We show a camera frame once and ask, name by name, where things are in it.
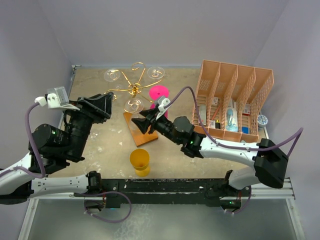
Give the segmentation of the clear wine glass front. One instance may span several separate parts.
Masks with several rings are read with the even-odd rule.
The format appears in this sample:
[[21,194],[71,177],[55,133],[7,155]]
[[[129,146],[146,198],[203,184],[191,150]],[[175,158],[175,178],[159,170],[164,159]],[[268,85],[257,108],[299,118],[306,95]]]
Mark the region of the clear wine glass front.
[[144,103],[140,98],[130,98],[124,104],[124,110],[127,113],[137,114],[144,109]]

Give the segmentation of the clear wine glass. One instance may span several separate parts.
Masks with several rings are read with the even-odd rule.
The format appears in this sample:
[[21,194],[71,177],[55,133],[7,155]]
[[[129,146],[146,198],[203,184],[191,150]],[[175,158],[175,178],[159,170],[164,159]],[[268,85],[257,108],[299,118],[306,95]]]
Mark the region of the clear wine glass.
[[114,82],[114,81],[118,80],[120,78],[120,76],[121,76],[121,71],[116,68],[108,69],[103,75],[104,80],[107,82]]
[[130,98],[124,104],[124,110],[127,113],[137,114],[144,109],[144,103],[140,98]]
[[159,80],[165,75],[165,70],[160,66],[152,66],[147,70],[147,75],[151,79]]

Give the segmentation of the magenta plastic goblet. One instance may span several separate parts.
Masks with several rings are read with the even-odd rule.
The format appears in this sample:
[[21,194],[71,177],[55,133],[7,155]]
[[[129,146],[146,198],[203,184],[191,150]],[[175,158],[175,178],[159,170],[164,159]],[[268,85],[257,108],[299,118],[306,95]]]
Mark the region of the magenta plastic goblet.
[[155,85],[149,90],[149,96],[153,100],[153,103],[150,106],[153,113],[153,116],[150,119],[152,124],[162,116],[168,118],[168,104],[171,102],[169,93],[168,88],[163,85]]

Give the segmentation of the yellow plastic goblet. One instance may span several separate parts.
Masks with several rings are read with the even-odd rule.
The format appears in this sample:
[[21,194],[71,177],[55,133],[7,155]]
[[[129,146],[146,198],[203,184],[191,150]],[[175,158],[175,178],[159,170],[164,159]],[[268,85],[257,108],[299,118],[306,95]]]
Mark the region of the yellow plastic goblet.
[[150,155],[145,149],[134,150],[129,160],[137,176],[146,177],[150,173]]

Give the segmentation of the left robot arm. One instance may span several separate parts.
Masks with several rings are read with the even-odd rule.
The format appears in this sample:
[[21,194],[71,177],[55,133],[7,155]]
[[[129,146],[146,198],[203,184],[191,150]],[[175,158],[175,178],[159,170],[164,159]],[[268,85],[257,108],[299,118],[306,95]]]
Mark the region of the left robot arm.
[[[29,198],[54,193],[101,194],[101,176],[95,171],[52,180],[48,179],[48,175],[65,169],[71,162],[78,163],[85,159],[83,152],[91,128],[111,118],[113,98],[111,91],[80,97],[76,101],[70,101],[64,93],[55,91],[36,98],[24,119],[29,152],[0,171],[0,203],[15,205]],[[44,123],[32,132],[30,113],[37,106],[62,110],[64,129]]]

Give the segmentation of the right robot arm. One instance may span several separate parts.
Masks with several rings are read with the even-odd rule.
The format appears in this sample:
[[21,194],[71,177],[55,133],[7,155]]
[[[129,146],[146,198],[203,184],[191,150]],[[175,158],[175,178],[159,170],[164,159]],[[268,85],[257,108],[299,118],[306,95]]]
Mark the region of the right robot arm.
[[196,132],[186,116],[170,121],[155,108],[143,110],[140,115],[140,118],[133,117],[131,121],[142,134],[157,131],[181,146],[180,150],[190,158],[218,158],[245,165],[245,168],[226,173],[222,190],[228,196],[255,184],[274,189],[284,186],[289,158],[270,139],[262,138],[260,142],[215,139]]

